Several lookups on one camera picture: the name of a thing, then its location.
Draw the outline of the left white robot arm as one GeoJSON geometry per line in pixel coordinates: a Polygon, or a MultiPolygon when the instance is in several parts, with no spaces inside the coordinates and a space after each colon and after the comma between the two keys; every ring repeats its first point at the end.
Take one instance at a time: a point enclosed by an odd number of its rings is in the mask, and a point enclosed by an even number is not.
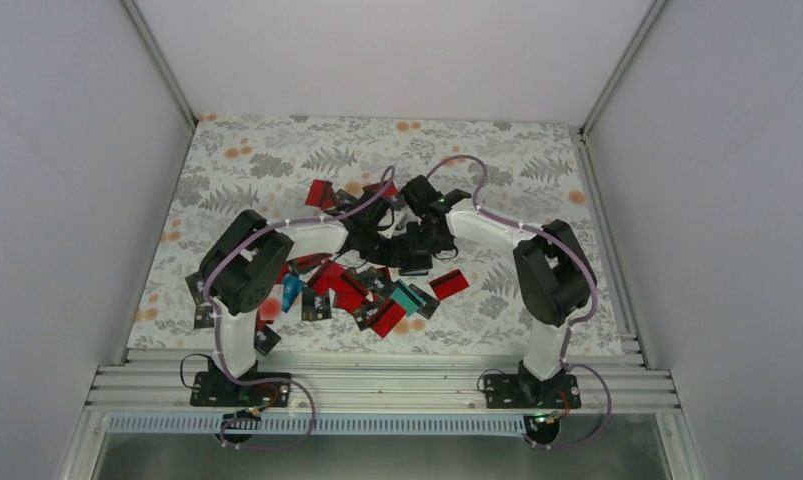
{"type": "Polygon", "coordinates": [[[272,293],[288,262],[355,251],[367,256],[389,225],[382,194],[343,202],[316,217],[271,223],[254,210],[240,213],[201,261],[203,295],[214,314],[214,350],[208,361],[215,390],[232,405],[255,391],[254,314],[272,293]]]}

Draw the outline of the black card holder wallet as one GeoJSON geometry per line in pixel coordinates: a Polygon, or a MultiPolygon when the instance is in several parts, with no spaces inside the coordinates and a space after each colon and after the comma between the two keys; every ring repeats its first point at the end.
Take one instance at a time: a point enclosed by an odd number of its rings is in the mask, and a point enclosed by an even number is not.
{"type": "Polygon", "coordinates": [[[426,275],[433,268],[433,259],[429,252],[415,250],[406,239],[401,239],[396,241],[390,267],[396,268],[400,276],[426,275]]]}

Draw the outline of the red striped card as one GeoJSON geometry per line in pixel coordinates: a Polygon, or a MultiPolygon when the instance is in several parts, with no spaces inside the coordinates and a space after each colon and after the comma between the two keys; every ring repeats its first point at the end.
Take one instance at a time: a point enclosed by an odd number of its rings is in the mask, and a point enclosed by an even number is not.
{"type": "Polygon", "coordinates": [[[470,284],[459,269],[454,269],[431,280],[429,286],[435,298],[442,301],[467,289],[470,284]]]}

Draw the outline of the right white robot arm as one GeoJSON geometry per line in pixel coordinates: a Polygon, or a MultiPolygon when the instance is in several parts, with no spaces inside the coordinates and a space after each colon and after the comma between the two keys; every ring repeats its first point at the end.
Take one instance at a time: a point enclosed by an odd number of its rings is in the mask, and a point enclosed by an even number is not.
{"type": "Polygon", "coordinates": [[[526,223],[492,211],[476,194],[437,191],[424,176],[401,190],[415,218],[402,235],[402,267],[422,270],[455,239],[475,242],[514,262],[519,292],[534,318],[531,340],[519,363],[516,392],[532,407],[555,397],[566,375],[569,317],[597,305],[597,280],[569,224],[526,223]]]}

